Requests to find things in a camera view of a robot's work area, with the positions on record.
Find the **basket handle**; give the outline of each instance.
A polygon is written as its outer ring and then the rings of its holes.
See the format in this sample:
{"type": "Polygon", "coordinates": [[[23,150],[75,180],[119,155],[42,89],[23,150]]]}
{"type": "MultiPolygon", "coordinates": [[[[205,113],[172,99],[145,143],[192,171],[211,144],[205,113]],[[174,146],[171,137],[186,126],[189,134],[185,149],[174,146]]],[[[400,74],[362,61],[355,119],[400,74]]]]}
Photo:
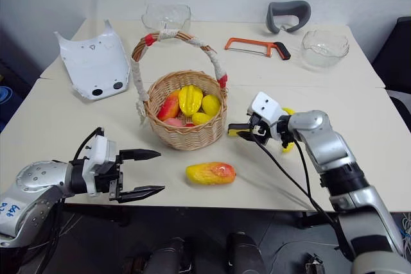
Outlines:
{"type": "Polygon", "coordinates": [[[141,79],[139,61],[146,53],[148,47],[151,46],[154,42],[170,38],[181,39],[184,42],[191,44],[192,46],[199,47],[203,52],[205,52],[206,55],[210,58],[211,63],[214,65],[214,72],[216,79],[220,84],[220,87],[222,89],[225,88],[227,83],[227,73],[224,69],[221,68],[221,65],[216,57],[216,51],[214,49],[192,35],[188,35],[187,33],[181,32],[179,30],[165,29],[150,33],[141,38],[140,42],[133,50],[131,56],[133,80],[141,101],[148,101],[148,93],[145,91],[143,81],[141,79]]]}

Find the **round hole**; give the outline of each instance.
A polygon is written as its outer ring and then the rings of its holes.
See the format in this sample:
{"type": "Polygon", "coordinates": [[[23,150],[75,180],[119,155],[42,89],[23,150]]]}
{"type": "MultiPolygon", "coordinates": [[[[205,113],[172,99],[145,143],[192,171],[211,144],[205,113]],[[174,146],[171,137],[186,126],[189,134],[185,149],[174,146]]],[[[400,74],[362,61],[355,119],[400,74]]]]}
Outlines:
{"type": "Polygon", "coordinates": [[[101,89],[95,89],[95,90],[93,90],[92,95],[93,96],[99,96],[102,93],[103,93],[103,91],[101,89]]]}
{"type": "Polygon", "coordinates": [[[115,83],[113,85],[113,88],[120,89],[120,88],[122,88],[122,86],[123,86],[123,83],[121,81],[118,81],[117,83],[115,83]]]}

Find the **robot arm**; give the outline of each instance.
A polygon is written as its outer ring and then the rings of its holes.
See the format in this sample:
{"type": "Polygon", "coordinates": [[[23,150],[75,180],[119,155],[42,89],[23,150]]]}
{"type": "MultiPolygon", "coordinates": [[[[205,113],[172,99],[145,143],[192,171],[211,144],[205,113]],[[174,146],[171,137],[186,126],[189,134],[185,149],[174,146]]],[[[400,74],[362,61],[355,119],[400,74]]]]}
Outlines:
{"type": "Polygon", "coordinates": [[[136,187],[123,190],[124,160],[146,160],[160,153],[151,150],[120,150],[116,143],[103,136],[92,137],[84,158],[68,163],[50,161],[28,165],[17,175],[12,186],[0,195],[0,249],[29,246],[38,234],[48,214],[62,198],[76,194],[109,193],[109,200],[119,203],[141,200],[164,189],[164,186],[136,187]]]}
{"type": "MultiPolygon", "coordinates": [[[[327,114],[313,110],[289,116],[264,92],[257,94],[247,113],[249,123],[240,126],[253,128],[262,144],[269,138],[281,140],[284,147],[294,140],[305,144],[321,186],[328,188],[329,200],[338,212],[333,227],[340,249],[349,260],[370,252],[391,253],[384,255],[395,260],[403,256],[401,234],[392,216],[375,187],[368,184],[345,140],[333,131],[327,114]]],[[[251,140],[249,134],[238,132],[251,140]]]]}

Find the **wicker basket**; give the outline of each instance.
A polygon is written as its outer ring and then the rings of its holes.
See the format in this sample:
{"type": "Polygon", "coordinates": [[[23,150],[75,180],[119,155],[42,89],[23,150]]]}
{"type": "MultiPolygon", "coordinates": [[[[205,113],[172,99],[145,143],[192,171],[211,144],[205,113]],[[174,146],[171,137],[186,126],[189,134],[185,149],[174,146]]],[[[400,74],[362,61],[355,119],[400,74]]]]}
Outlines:
{"type": "MultiPolygon", "coordinates": [[[[227,75],[221,69],[218,60],[215,57],[215,51],[208,45],[205,45],[199,39],[182,33],[177,30],[164,30],[156,33],[151,33],[143,37],[132,53],[132,71],[134,84],[139,92],[141,101],[144,101],[145,113],[150,121],[150,126],[153,131],[166,143],[173,148],[180,150],[195,150],[205,147],[216,141],[224,131],[225,118],[227,114],[227,91],[225,83],[227,75]],[[191,45],[199,47],[210,58],[214,65],[216,78],[198,71],[180,71],[169,73],[157,80],[145,92],[143,82],[139,70],[139,61],[145,54],[148,46],[151,46],[158,40],[168,38],[178,38],[191,45]],[[174,90],[180,89],[186,85],[196,85],[204,95],[212,94],[221,102],[221,109],[209,122],[192,127],[176,127],[165,124],[157,118],[157,114],[164,103],[164,100],[174,90]]],[[[186,117],[180,113],[179,118],[184,124],[191,122],[191,117],[186,117]]]]}

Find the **handwritten label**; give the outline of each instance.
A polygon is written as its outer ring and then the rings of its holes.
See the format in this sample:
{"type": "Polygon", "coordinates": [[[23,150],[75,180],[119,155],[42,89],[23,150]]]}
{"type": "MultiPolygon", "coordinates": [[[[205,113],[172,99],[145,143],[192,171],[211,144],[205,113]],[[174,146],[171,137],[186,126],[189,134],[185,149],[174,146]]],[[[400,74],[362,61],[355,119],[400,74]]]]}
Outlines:
{"type": "Polygon", "coordinates": [[[5,198],[0,201],[0,223],[13,219],[19,214],[22,206],[17,200],[5,198]]]}

